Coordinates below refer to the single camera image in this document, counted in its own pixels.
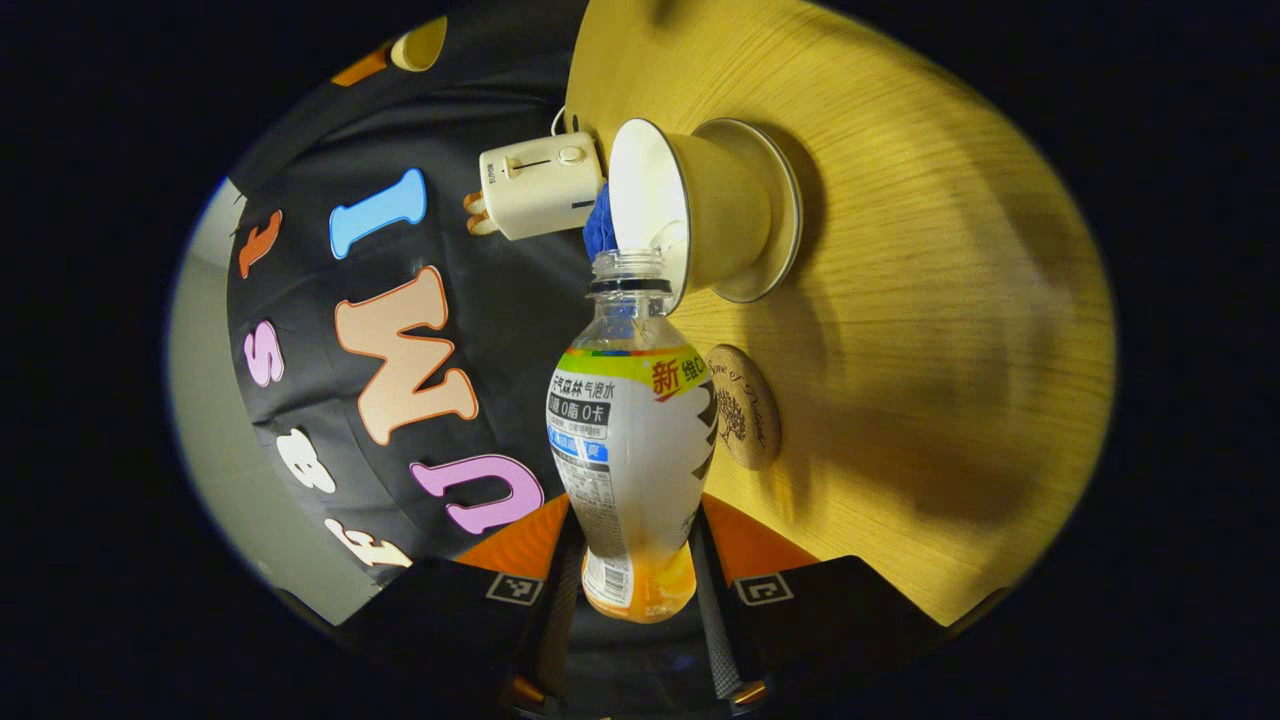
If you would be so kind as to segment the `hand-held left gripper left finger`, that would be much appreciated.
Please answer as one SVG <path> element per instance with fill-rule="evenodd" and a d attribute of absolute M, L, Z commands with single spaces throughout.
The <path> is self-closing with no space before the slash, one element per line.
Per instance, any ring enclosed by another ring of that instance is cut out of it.
<path fill-rule="evenodd" d="M 335 637 L 468 716 L 559 716 L 581 552 L 554 498 L 456 560 L 417 560 Z"/>

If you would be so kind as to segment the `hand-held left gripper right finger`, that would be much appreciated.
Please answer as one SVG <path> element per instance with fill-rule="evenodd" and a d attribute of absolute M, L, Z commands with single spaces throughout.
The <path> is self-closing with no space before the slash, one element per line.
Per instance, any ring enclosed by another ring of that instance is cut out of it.
<path fill-rule="evenodd" d="M 946 637 L 863 559 L 819 561 L 707 495 L 690 550 L 716 696 L 730 716 L 841 700 Z"/>

